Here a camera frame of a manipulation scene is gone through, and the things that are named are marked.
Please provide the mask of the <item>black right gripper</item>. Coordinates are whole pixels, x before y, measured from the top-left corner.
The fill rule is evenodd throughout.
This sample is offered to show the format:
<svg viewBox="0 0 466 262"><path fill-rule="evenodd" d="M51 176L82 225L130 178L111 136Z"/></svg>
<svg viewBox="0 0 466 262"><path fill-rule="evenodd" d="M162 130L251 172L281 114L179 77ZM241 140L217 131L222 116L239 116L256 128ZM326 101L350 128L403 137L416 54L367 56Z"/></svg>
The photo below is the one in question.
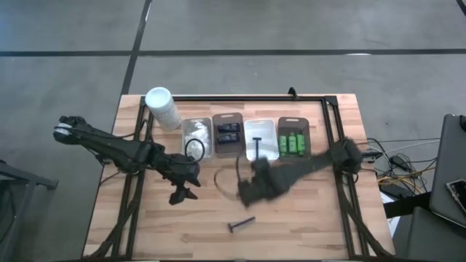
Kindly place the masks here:
<svg viewBox="0 0 466 262"><path fill-rule="evenodd" d="M237 183L237 196L243 199L245 208L272 201L290 190L290 183L283 175L283 167L272 167L265 159L250 164L253 171L251 181Z"/></svg>

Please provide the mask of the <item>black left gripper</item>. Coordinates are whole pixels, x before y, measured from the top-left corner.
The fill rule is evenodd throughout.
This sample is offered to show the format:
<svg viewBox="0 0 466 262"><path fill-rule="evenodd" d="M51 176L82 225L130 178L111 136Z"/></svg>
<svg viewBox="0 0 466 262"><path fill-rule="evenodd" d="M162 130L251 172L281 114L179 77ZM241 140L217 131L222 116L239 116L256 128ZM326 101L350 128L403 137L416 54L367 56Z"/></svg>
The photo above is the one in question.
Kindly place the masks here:
<svg viewBox="0 0 466 262"><path fill-rule="evenodd" d="M164 179L169 180L173 185L182 186L185 182L200 187L198 180L200 173L200 164L192 156L182 154L164 154L164 162L161 164L161 175ZM179 189L170 195L169 204L177 205L184 199L198 199L190 188Z"/></svg>

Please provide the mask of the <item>brown plastic bin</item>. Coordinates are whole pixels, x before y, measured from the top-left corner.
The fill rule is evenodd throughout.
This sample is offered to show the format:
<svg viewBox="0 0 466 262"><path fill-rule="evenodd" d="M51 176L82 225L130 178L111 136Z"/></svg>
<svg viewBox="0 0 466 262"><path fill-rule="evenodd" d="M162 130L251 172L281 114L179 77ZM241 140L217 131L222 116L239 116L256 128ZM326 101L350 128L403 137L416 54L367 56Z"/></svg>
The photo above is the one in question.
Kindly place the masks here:
<svg viewBox="0 0 466 262"><path fill-rule="evenodd" d="M227 123L239 123L239 132L218 132L217 126L219 124ZM240 136L240 142L218 144L217 137L221 134L237 133ZM245 135L244 135L244 124L241 113L226 113L216 114L213 116L213 144L215 148L216 156L219 158L236 157L239 153L245 150Z"/></svg>
<svg viewBox="0 0 466 262"><path fill-rule="evenodd" d="M294 132L296 136L302 134L305 138L306 149L303 156L299 154L289 154L286 153L285 156L280 156L279 150L279 160L281 162L300 162L310 158L311 155L311 140L309 133L309 122L305 118L292 118L292 117L281 117L279 118L278 128L277 128L277 142L279 149L279 136L286 135L287 139L291 132Z"/></svg>

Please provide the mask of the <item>clear plastic bin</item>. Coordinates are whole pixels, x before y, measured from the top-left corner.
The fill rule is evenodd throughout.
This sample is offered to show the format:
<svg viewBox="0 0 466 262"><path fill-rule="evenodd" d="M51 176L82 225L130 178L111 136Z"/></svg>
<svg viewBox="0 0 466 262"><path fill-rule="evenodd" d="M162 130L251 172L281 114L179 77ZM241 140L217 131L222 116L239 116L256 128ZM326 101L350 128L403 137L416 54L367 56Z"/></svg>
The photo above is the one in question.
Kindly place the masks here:
<svg viewBox="0 0 466 262"><path fill-rule="evenodd" d="M204 154L202 154L202 156L199 158L201 159L202 161L207 161L207 160L210 160L212 158L212 155L213 155L213 124L212 124L212 120L211 118L191 118L191 119L184 119L181 123L181 129L182 129L182 142L181 142L181 153L184 154L184 155L187 155L187 147L185 147L185 142L184 142L184 137L188 134L185 133L185 131L183 130L184 128L184 125L188 122L188 121L192 121L192 122L200 122L200 123L203 123L203 124L208 124L210 125L210 128L211 128L211 137L210 137L210 140L209 141L206 141L210 144L211 146L211 157L208 157L208 158L204 158Z"/></svg>

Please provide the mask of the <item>white plastic bin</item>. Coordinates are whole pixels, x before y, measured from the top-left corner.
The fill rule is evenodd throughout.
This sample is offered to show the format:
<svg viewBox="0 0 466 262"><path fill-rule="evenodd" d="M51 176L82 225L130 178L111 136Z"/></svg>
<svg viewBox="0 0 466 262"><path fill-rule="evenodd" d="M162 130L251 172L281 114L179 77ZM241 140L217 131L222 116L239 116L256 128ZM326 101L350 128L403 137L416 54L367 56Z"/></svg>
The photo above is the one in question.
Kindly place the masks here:
<svg viewBox="0 0 466 262"><path fill-rule="evenodd" d="M271 119L252 119L244 122L246 158L255 161L254 137L261 138L259 143L260 157L273 162L279 158L277 131Z"/></svg>

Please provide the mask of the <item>white cylindrical canister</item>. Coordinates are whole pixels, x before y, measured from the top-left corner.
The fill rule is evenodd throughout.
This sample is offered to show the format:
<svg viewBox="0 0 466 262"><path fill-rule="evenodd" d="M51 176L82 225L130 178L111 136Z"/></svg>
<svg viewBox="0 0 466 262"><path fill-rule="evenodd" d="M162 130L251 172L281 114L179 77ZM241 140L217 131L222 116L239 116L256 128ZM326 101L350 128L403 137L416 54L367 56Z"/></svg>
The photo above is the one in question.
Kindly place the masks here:
<svg viewBox="0 0 466 262"><path fill-rule="evenodd" d="M146 105L163 130L171 131L180 127L178 113L171 92L164 87L154 87L145 96Z"/></svg>

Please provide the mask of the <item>white paper sheet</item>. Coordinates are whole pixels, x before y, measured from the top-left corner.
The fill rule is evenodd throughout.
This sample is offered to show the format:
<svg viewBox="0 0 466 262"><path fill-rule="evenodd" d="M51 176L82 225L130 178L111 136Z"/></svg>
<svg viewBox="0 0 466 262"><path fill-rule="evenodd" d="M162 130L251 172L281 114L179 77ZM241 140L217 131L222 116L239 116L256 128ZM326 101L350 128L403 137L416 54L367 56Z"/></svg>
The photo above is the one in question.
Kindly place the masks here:
<svg viewBox="0 0 466 262"><path fill-rule="evenodd" d="M383 204L394 202L394 200L392 198L390 198L389 196L387 196L386 194L381 192L380 195L381 195ZM390 236L391 237L394 237L394 234L395 234L396 228L398 226L399 220L400 220L400 216L387 219L387 223L388 223L388 226L389 226Z"/></svg>

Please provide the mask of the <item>black power adapter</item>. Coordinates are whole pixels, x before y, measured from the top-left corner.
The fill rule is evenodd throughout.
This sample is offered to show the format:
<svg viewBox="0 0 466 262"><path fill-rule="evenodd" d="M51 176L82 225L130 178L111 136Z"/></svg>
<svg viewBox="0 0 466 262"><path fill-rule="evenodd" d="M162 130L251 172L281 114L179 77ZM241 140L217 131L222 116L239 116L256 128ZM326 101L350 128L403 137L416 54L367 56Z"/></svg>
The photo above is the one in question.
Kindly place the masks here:
<svg viewBox="0 0 466 262"><path fill-rule="evenodd" d="M411 169L411 165L405 161L403 158L399 157L399 156L391 156L390 157L390 163L402 170L404 170L405 172L411 172L412 169Z"/></svg>

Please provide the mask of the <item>black bar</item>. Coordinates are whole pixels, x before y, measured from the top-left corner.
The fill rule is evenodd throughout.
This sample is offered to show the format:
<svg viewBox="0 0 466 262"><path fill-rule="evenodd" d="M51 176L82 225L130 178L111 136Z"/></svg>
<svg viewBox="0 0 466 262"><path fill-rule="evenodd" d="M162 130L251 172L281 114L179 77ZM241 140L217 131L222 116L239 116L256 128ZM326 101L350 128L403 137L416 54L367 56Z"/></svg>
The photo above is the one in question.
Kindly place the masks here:
<svg viewBox="0 0 466 262"><path fill-rule="evenodd" d="M411 215L416 207L430 211L430 197L431 193L427 192L385 203L384 211L386 218Z"/></svg>

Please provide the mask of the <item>grey metal table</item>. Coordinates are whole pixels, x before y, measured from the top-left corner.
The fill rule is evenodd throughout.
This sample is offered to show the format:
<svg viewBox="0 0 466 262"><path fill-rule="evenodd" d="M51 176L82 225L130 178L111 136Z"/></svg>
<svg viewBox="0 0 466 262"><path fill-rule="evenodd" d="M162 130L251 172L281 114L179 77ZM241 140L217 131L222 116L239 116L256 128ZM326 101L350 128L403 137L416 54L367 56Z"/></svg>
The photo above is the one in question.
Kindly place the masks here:
<svg viewBox="0 0 466 262"><path fill-rule="evenodd" d="M25 220L25 215L32 200L32 195L36 186L45 186L48 190L55 190L58 187L58 180L51 180L31 172L19 170L18 168L8 165L5 161L0 160L0 183L5 181L7 187L12 182L18 182L24 185L25 190L23 199L17 205L14 198L11 197L12 220L7 230L0 238L0 262L11 262L12 253L20 235L21 227Z"/></svg>

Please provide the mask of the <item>dark grey chair seat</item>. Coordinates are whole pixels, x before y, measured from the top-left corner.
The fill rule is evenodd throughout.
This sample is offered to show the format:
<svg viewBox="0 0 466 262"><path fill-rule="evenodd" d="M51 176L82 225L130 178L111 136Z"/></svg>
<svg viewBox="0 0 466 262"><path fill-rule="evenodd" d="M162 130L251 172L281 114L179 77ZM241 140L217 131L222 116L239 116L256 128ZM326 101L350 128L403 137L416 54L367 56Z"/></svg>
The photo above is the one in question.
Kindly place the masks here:
<svg viewBox="0 0 466 262"><path fill-rule="evenodd" d="M466 262L466 228L420 207L400 217L392 240L399 258Z"/></svg>

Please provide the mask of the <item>grey laptop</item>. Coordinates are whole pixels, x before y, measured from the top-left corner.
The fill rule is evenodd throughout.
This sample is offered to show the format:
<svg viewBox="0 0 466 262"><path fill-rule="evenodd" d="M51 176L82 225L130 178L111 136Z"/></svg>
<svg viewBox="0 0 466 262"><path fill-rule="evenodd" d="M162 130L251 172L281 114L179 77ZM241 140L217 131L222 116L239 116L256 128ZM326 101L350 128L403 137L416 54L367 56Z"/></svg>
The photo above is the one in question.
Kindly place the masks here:
<svg viewBox="0 0 466 262"><path fill-rule="evenodd" d="M446 188L446 183L458 179L466 180L466 132L459 125L459 116L447 114L443 118L430 209L466 228L466 215Z"/></svg>

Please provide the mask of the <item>smartphone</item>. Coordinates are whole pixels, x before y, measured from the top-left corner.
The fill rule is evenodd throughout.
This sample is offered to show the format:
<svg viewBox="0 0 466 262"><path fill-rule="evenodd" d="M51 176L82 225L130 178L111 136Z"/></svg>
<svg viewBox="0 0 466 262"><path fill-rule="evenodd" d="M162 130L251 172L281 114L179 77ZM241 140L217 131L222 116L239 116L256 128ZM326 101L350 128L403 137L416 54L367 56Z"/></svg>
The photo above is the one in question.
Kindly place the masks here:
<svg viewBox="0 0 466 262"><path fill-rule="evenodd" d="M460 210L466 215L466 180L458 179L446 183L446 188Z"/></svg>

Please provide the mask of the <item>black aluminium table frame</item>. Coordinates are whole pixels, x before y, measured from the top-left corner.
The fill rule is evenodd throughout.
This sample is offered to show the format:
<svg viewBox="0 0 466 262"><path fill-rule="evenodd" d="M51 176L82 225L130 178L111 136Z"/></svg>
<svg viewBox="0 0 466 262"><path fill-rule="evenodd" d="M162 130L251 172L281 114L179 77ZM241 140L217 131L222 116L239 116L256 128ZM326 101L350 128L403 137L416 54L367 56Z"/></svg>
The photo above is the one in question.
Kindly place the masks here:
<svg viewBox="0 0 466 262"><path fill-rule="evenodd" d="M124 95L120 100L114 124L115 135L132 132L141 95ZM306 118L309 121L312 153L328 148L327 132L319 101L258 101L259 95L239 101L232 95L211 96L213 101L176 101L183 118L212 117L215 114L241 113L243 119L272 119L282 116ZM338 98L344 135L358 143L366 142L358 102L354 94ZM310 260L345 259L347 249L334 174L325 169L301 180L289 194L274 202L262 202L245 210L239 202L222 196L213 183L218 168L218 183L230 192L236 191L234 159L201 162L202 187L190 187L198 200L186 199L179 205L168 204L175 191L155 171L145 175L141 207L133 245L133 259L144 260ZM83 255L95 252L117 222L125 177L118 175L98 190L95 209ZM394 253L385 218L382 198L374 172L362 170L356 183L364 223L384 249ZM230 234L228 222L255 216L256 221Z"/></svg>

